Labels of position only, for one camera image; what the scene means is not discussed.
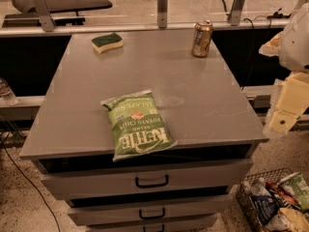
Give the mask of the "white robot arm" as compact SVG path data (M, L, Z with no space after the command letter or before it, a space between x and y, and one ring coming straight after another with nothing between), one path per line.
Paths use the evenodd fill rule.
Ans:
M273 84L263 129L267 138L280 138L309 108L309 4L303 4L284 30L260 47L259 53L277 56L279 64L291 72Z

